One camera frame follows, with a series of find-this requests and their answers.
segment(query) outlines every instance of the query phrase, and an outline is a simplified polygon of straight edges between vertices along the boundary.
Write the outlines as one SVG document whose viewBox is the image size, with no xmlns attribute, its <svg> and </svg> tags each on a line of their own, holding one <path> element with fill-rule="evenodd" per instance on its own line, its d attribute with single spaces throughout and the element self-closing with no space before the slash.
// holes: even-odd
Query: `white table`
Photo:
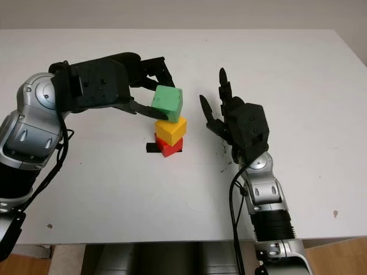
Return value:
<svg viewBox="0 0 367 275">
<path fill-rule="evenodd" d="M 166 57 L 184 92 L 183 152 L 147 154 L 154 120 L 143 116 L 70 115 L 76 134 L 67 161 L 29 207 L 18 243 L 231 239 L 228 189 L 237 167 L 205 128 L 198 98 L 219 113 L 222 66 L 233 93 L 265 109 L 298 237 L 367 234 L 367 68 L 331 30 L 1 30 L 0 117 L 16 107 L 22 82 L 51 63 L 129 51 Z M 145 104 L 153 98 L 145 89 L 132 93 Z M 252 239 L 243 216 L 240 237 Z"/>
</svg>

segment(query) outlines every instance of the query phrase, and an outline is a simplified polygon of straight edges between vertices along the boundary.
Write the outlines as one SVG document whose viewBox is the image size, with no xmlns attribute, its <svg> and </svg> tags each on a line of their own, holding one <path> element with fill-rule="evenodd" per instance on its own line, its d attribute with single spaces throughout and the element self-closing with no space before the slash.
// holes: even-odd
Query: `robotic hand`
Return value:
<svg viewBox="0 0 367 275">
<path fill-rule="evenodd" d="M 21 85 L 17 110 L 0 126 L 0 262 L 9 256 L 22 231 L 25 209 L 63 165 L 73 135 L 65 117 L 90 108 L 114 107 L 167 120 L 164 113 L 137 103 L 129 89 L 174 87 L 164 60 L 141 60 L 135 53 L 121 53 L 73 65 L 58 62 L 48 73 L 35 74 Z M 55 150 L 55 167 L 32 193 L 36 177 Z"/>
<path fill-rule="evenodd" d="M 206 98 L 200 95 L 206 126 L 232 146 L 232 158 L 240 170 L 229 189 L 229 206 L 237 267 L 245 274 L 237 235 L 239 216 L 233 212 L 233 189 L 237 186 L 245 199 L 254 226 L 256 256 L 263 264 L 255 270 L 261 275 L 312 275 L 301 239 L 295 238 L 291 218 L 280 183 L 272 172 L 273 160 L 268 150 L 269 128 L 261 105 L 245 103 L 232 97 L 225 70 L 219 72 L 219 97 L 224 121 L 214 119 Z M 238 182 L 242 177 L 244 184 Z"/>
</svg>

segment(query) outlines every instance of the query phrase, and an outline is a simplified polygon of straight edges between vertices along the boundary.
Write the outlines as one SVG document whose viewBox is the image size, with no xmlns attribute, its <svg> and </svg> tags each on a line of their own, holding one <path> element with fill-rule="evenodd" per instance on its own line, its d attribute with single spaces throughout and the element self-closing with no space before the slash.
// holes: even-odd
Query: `stacked cubes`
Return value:
<svg viewBox="0 0 367 275">
<path fill-rule="evenodd" d="M 155 123 L 155 142 L 164 157 L 182 150 L 187 126 L 186 119 L 180 116 L 182 103 L 181 89 L 157 86 L 151 106 L 168 117 Z"/>
</svg>

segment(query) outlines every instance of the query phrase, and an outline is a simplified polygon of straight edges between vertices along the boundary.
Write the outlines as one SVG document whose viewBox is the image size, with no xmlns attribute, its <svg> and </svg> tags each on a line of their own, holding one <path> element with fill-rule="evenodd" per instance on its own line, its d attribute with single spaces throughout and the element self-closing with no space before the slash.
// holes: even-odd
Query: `wire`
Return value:
<svg viewBox="0 0 367 275">
<path fill-rule="evenodd" d="M 235 185 L 241 190 L 242 185 L 241 185 L 241 183 L 238 180 L 236 180 Z"/>
<path fill-rule="evenodd" d="M 62 168 L 63 163 L 64 163 L 64 160 L 67 157 L 68 149 L 69 149 L 69 138 L 72 137 L 74 131 L 73 130 L 70 130 L 72 132 L 72 134 L 69 137 L 68 136 L 68 129 L 67 129 L 66 125 L 65 125 L 65 121 L 64 121 L 64 118 L 63 118 L 61 112 L 57 111 L 57 117 L 58 117 L 58 120 L 60 122 L 61 132 L 63 134 L 62 140 L 64 142 L 63 142 L 61 148 L 58 149 L 56 164 L 52 168 L 52 170 L 50 171 L 50 173 L 46 176 L 46 178 L 37 187 L 37 189 L 34 191 L 34 193 L 32 194 L 32 196 L 30 196 L 30 198 L 28 199 L 28 201 L 26 201 L 26 203 L 22 206 L 22 208 L 20 209 L 21 212 L 24 212 L 27 209 L 27 207 L 34 201 L 34 199 L 36 198 L 36 196 L 40 192 L 42 192 L 48 186 L 48 184 L 51 182 L 51 180 L 56 176 L 56 174 Z"/>
<path fill-rule="evenodd" d="M 240 220 L 240 217 L 241 217 L 241 211 L 242 211 L 242 206 L 243 206 L 244 199 L 245 199 L 245 196 L 242 195 L 241 205 L 240 205 L 239 213 L 237 215 L 237 220 L 236 220 L 236 227 L 239 225 L 239 220 Z"/>
<path fill-rule="evenodd" d="M 236 219 L 235 212 L 233 210 L 233 188 L 235 187 L 238 178 L 245 170 L 246 170 L 246 166 L 243 166 L 240 169 L 240 171 L 237 172 L 235 177 L 232 179 L 231 185 L 229 186 L 229 209 L 231 212 L 231 221 L 232 221 L 232 227 L 233 227 L 233 243 L 234 243 L 233 245 L 235 247 L 235 256 L 236 256 L 236 263 L 237 263 L 239 275 L 245 275 L 245 268 L 244 268 L 243 260 L 242 260 L 239 236 L 237 233 L 237 223 L 238 223 L 241 212 L 239 212 L 237 219 Z"/>
</svg>

